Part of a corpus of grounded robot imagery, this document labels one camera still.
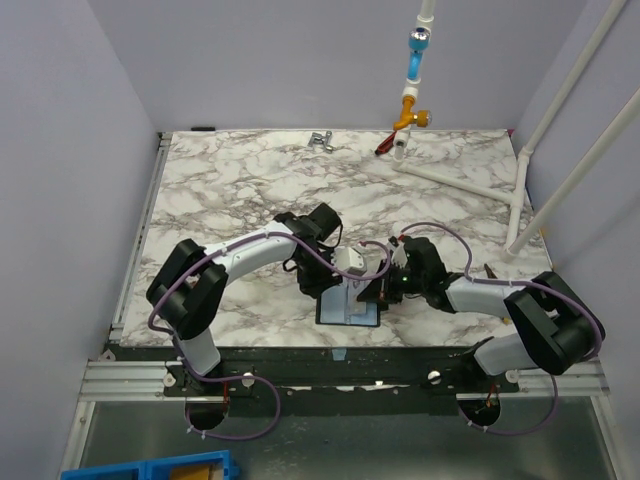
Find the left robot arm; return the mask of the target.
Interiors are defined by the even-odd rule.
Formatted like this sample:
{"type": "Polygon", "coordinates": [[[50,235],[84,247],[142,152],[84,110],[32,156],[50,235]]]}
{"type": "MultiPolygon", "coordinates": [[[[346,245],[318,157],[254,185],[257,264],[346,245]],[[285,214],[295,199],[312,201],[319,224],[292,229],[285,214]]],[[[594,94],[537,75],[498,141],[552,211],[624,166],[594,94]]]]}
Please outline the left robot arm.
{"type": "Polygon", "coordinates": [[[208,251],[192,239],[179,242],[146,291],[151,316],[168,325],[190,368],[187,382],[201,395],[222,380],[221,356],[209,327],[224,290],[233,281],[273,263],[294,263],[302,294],[317,299],[341,278],[328,267],[333,249],[324,241],[342,230],[338,213],[322,203],[307,215],[278,214],[252,234],[222,242],[208,251]]]}

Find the black leather card holder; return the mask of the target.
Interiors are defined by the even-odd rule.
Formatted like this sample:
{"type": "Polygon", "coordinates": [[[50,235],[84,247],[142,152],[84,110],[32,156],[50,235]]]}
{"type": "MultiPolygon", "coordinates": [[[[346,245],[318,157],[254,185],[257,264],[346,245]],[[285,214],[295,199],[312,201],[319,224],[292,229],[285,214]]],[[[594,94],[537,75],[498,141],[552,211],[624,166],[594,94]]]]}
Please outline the black leather card holder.
{"type": "Polygon", "coordinates": [[[316,302],[315,323],[377,328],[380,326],[380,313],[375,303],[359,302],[346,289],[332,288],[316,302]]]}

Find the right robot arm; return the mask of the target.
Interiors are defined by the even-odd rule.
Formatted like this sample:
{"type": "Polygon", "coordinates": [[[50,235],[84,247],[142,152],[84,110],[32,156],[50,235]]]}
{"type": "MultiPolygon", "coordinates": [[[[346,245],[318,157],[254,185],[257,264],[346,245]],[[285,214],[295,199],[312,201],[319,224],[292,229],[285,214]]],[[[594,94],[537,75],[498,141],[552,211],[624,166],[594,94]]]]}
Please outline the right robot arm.
{"type": "Polygon", "coordinates": [[[358,294],[359,302],[386,310],[417,295],[439,311],[480,313],[515,325],[514,334],[482,340],[462,355],[460,379],[471,391],[485,390],[509,370],[561,375],[602,346],[601,322],[553,271],[530,281],[472,279],[447,270],[425,237],[402,235],[391,246],[394,262],[358,294]]]}

